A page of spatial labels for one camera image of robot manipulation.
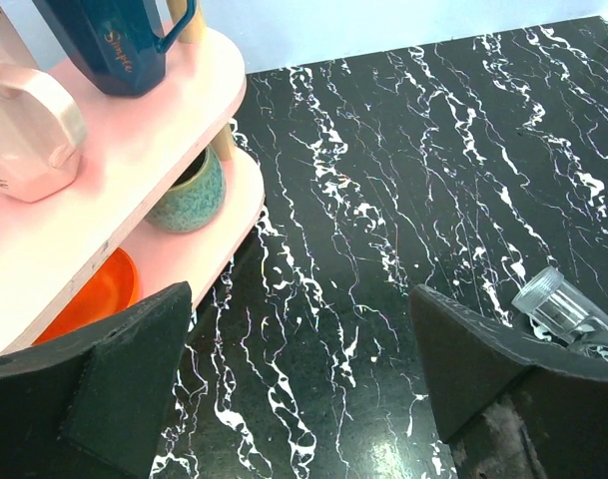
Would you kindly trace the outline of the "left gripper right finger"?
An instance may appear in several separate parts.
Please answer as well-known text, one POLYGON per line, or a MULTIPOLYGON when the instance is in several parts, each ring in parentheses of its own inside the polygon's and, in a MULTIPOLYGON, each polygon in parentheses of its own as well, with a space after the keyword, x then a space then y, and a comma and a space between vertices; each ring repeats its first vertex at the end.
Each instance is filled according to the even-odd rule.
POLYGON ((461 478, 608 478, 608 363, 426 285, 409 315, 439 438, 461 478))

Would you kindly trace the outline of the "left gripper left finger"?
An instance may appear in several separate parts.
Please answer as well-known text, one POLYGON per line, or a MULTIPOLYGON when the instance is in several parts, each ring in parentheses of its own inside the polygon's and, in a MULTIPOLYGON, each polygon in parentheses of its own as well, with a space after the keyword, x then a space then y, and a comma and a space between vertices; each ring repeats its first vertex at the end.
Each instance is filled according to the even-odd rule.
POLYGON ((192 316, 187 282, 0 355, 0 478, 146 478, 192 316))

